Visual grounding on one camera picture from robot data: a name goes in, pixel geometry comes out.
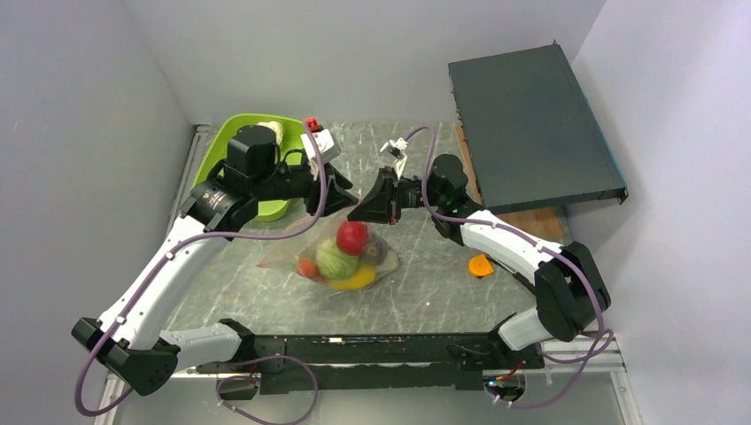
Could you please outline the red tomato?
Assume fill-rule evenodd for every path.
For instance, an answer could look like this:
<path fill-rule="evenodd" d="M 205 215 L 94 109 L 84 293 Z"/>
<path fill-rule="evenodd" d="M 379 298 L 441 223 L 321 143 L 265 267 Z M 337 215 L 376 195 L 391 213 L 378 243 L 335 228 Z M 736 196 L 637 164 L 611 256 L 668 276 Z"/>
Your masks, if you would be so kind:
<path fill-rule="evenodd" d="M 359 221 L 344 221 L 338 229 L 335 238 L 337 248 L 350 256 L 359 256 L 368 243 L 368 226 Z"/>

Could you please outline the dark purple onion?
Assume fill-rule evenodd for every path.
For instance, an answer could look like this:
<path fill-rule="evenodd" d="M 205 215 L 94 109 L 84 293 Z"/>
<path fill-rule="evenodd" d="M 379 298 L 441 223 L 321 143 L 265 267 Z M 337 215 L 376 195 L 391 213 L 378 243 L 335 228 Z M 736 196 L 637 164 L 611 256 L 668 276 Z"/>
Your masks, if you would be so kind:
<path fill-rule="evenodd" d="M 378 235 L 371 235 L 360 253 L 360 262 L 366 265 L 379 267 L 387 259 L 391 247 Z"/>

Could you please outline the clear zip top bag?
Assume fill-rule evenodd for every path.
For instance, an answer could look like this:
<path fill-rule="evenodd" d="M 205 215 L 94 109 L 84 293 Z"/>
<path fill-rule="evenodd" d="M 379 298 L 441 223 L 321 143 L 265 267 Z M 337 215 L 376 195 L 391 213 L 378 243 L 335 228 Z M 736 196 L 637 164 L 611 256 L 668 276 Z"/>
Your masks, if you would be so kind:
<path fill-rule="evenodd" d="M 260 268 L 269 268 L 292 272 L 309 282 L 317 283 L 330 289 L 330 287 L 328 286 L 328 279 L 321 277 L 319 280 L 314 281 L 306 279 L 305 277 L 299 275 L 297 271 L 297 261 L 301 258 L 311 259 L 314 261 L 314 253 L 316 247 L 324 240 L 330 238 L 335 240 L 339 225 L 342 222 L 348 220 L 347 215 L 351 210 L 351 208 L 345 208 L 344 210 L 336 212 L 330 216 L 323 217 L 319 219 L 313 226 L 311 226 L 305 233 L 289 239 L 283 239 L 274 242 L 270 250 L 257 264 L 257 266 Z M 373 225 L 367 223 L 365 224 L 368 226 L 369 236 L 380 236 L 376 233 Z M 393 273 L 399 268 L 399 255 L 390 244 L 389 246 L 391 247 L 391 251 L 385 262 L 381 266 L 375 267 L 377 271 L 375 281 L 361 290 L 374 285 L 376 282 Z"/>

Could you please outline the green cabbage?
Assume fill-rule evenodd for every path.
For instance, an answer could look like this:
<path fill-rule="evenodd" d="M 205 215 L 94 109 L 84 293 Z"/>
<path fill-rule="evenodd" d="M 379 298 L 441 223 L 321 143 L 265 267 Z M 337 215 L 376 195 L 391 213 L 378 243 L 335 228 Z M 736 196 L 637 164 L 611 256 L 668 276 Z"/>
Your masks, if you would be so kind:
<path fill-rule="evenodd" d="M 337 247 L 335 240 L 330 238 L 316 247 L 314 262 L 323 278 L 343 280 L 356 272 L 360 258 L 344 253 Z"/>

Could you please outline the yellow bell pepper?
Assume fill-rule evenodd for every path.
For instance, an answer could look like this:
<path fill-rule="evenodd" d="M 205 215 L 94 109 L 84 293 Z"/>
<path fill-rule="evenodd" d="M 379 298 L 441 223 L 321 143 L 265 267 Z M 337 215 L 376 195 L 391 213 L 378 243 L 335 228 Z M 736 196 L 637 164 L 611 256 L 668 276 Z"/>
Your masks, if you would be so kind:
<path fill-rule="evenodd" d="M 328 286 L 333 290 L 361 290 L 376 279 L 376 268 L 368 264 L 360 264 L 355 272 L 341 280 L 329 280 Z"/>

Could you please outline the orange carrot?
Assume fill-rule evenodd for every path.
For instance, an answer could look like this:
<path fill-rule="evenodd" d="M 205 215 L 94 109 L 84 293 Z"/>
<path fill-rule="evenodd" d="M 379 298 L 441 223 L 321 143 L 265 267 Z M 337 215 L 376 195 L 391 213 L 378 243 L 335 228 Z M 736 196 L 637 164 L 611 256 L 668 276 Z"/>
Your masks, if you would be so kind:
<path fill-rule="evenodd" d="M 297 261 L 298 274 L 309 280 L 319 280 L 321 274 L 315 262 L 311 259 L 301 258 Z"/>

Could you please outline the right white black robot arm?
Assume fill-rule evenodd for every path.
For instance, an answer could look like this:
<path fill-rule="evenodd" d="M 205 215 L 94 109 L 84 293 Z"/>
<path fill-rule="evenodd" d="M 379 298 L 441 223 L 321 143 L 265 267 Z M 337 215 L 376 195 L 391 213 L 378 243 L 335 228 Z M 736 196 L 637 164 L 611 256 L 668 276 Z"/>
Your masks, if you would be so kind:
<path fill-rule="evenodd" d="M 424 178 L 380 169 L 373 188 L 349 220 L 396 224 L 403 210 L 425 207 L 438 233 L 510 268 L 527 284 L 535 305 L 503 320 L 488 343 L 498 367 L 510 367 L 523 349 L 549 339 L 570 342 L 592 323 L 601 324 L 611 298 L 589 249 L 550 242 L 507 224 L 468 195 L 461 161 L 450 154 L 433 160 Z"/>

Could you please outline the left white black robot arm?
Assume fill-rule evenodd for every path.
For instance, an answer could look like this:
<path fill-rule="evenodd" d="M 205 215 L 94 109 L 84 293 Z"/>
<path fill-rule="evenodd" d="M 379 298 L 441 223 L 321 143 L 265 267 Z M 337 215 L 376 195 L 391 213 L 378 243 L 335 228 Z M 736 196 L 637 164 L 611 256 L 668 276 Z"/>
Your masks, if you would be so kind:
<path fill-rule="evenodd" d="M 332 165 L 340 153 L 325 128 L 305 125 L 298 165 L 287 162 L 275 131 L 244 126 L 226 156 L 190 192 L 148 266 L 98 318 L 82 318 L 73 337 L 137 394 L 161 388 L 173 373 L 223 363 L 247 369 L 257 355 L 254 334 L 224 319 L 204 328 L 168 331 L 166 320 L 201 270 L 254 219 L 263 201 L 302 198 L 314 217 L 355 205 L 351 183 Z"/>

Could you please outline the green plastic basket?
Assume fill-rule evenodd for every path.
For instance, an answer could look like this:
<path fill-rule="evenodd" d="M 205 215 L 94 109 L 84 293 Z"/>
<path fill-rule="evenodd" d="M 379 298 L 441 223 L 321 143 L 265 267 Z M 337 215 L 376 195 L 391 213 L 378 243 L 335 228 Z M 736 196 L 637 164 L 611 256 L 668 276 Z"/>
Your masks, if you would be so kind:
<path fill-rule="evenodd" d="M 193 178 L 192 186 L 206 180 L 209 172 L 215 164 L 226 157 L 229 139 L 245 126 L 255 125 L 260 122 L 275 121 L 283 128 L 281 141 L 281 153 L 286 155 L 288 151 L 302 149 L 303 143 L 300 136 L 305 134 L 303 122 L 294 118 L 263 114 L 263 113 L 239 113 L 227 119 L 219 128 L 217 135 L 208 145 L 202 162 Z M 290 200 L 265 201 L 259 204 L 259 213 L 254 219 L 256 222 L 271 222 L 283 218 L 290 208 Z"/>

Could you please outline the white cauliflower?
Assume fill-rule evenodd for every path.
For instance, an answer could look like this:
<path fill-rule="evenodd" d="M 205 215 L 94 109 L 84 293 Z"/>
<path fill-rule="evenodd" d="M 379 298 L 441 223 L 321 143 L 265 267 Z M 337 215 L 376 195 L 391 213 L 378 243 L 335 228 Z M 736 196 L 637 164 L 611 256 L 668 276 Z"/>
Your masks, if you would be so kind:
<path fill-rule="evenodd" d="M 276 144 L 281 147 L 283 144 L 283 138 L 284 138 L 284 127 L 283 124 L 280 121 L 271 120 L 271 121 L 262 121 L 258 123 L 258 126 L 268 128 L 272 130 L 275 134 L 275 142 Z"/>

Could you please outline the orange tape measure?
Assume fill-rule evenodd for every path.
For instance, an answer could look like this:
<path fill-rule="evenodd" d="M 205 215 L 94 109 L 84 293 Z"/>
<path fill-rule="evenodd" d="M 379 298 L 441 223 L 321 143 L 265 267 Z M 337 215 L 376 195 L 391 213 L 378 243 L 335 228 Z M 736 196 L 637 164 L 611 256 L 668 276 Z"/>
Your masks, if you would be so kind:
<path fill-rule="evenodd" d="M 494 266 L 486 255 L 479 254 L 469 260 L 468 272 L 477 279 L 484 279 L 494 274 Z"/>

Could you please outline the yellow black screwdriver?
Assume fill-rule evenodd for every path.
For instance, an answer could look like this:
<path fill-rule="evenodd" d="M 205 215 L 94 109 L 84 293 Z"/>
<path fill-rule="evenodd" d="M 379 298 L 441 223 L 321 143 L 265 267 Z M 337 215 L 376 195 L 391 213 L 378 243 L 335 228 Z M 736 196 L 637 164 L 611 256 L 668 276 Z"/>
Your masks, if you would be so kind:
<path fill-rule="evenodd" d="M 495 266 L 501 267 L 505 271 L 509 272 L 511 276 L 518 281 L 534 298 L 538 297 L 536 272 L 538 268 L 532 268 L 531 270 L 520 271 L 512 268 L 511 266 L 495 259 L 490 254 L 486 254 L 485 257 Z"/>

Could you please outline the dark green metal case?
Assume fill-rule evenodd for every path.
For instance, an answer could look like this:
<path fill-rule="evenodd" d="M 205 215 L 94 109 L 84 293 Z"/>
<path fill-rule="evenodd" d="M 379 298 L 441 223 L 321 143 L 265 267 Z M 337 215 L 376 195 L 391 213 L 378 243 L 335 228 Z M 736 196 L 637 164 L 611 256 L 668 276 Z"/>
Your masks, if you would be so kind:
<path fill-rule="evenodd" d="M 627 199 L 621 167 L 560 44 L 452 62 L 448 74 L 487 209 Z"/>

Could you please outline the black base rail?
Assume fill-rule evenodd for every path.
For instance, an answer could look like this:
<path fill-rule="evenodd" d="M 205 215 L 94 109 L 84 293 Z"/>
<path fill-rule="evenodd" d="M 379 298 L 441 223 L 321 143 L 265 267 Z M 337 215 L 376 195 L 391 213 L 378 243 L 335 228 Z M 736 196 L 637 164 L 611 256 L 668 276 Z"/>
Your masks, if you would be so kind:
<path fill-rule="evenodd" d="M 254 372 L 262 395 L 310 390 L 452 387 L 481 390 L 499 372 L 539 370 L 535 346 L 515 352 L 486 332 L 393 335 L 258 335 L 255 348 L 200 374 Z"/>

